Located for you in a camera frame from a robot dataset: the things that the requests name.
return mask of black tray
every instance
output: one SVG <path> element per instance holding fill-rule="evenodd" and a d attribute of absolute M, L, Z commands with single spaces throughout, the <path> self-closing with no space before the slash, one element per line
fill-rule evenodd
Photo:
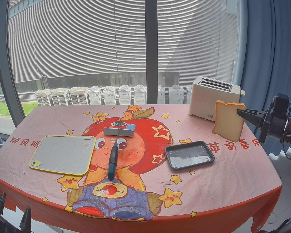
<path fill-rule="evenodd" d="M 214 155 L 204 141 L 168 146 L 165 153 L 172 169 L 183 169 L 214 161 Z"/>

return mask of table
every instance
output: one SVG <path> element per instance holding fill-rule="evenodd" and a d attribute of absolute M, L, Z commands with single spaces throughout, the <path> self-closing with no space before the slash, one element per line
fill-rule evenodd
<path fill-rule="evenodd" d="M 238 143 L 212 134 L 214 123 L 188 115 L 189 105 L 37 107 L 0 150 L 0 194 L 5 206 L 29 205 L 32 218 L 87 232 L 234 231 L 253 216 L 264 225 L 281 181 L 247 125 Z M 134 128 L 120 139 L 116 179 L 106 178 L 113 122 Z M 45 135 L 96 137 L 90 171 L 83 177 L 42 172 L 29 162 Z M 215 161 L 173 170 L 165 147 L 205 141 Z"/>

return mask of blue curtain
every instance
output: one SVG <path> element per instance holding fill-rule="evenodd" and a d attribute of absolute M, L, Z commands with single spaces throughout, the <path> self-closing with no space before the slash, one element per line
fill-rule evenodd
<path fill-rule="evenodd" d="M 247 42 L 241 98 L 248 109 L 268 109 L 276 93 L 291 100 L 291 0 L 247 0 Z M 260 129 L 247 123 L 257 138 Z M 278 155 L 278 140 L 267 138 L 265 151 Z"/>

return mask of toaster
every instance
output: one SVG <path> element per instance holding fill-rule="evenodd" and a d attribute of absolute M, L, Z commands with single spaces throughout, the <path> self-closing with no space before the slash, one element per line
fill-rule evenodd
<path fill-rule="evenodd" d="M 189 115 L 215 121 L 218 100 L 239 103 L 240 96 L 245 94 L 239 85 L 200 76 L 192 85 Z"/>

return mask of cartoon eye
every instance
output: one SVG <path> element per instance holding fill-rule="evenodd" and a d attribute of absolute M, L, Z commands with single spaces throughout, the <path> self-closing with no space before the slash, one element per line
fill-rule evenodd
<path fill-rule="evenodd" d="M 106 141 L 103 137 L 99 138 L 95 143 L 95 148 L 100 149 L 105 145 Z"/>
<path fill-rule="evenodd" d="M 118 139 L 118 147 L 119 151 L 125 149 L 127 147 L 127 141 L 124 138 Z"/>

